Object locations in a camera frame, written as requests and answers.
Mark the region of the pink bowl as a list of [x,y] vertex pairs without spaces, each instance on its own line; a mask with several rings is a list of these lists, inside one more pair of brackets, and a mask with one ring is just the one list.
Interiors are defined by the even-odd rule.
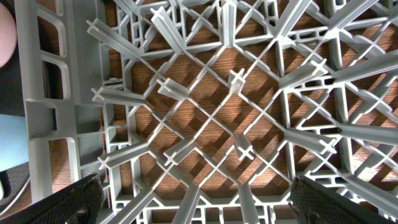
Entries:
[[11,59],[17,45],[17,29],[15,20],[10,11],[3,4],[1,4],[0,29],[1,67],[3,67]]

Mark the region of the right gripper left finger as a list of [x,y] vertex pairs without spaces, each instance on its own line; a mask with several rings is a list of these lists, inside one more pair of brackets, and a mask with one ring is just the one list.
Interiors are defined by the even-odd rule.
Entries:
[[96,223],[104,202],[98,174],[90,174],[1,223]]

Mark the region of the blue cup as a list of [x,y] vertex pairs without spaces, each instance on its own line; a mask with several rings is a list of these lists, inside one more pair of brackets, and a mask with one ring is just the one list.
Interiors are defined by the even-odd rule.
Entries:
[[29,161],[25,117],[1,115],[1,172]]

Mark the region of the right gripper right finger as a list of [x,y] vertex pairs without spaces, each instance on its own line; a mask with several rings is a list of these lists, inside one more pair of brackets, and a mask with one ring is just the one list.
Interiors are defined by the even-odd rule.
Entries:
[[298,223],[392,223],[306,176],[294,179],[290,199],[289,207]]

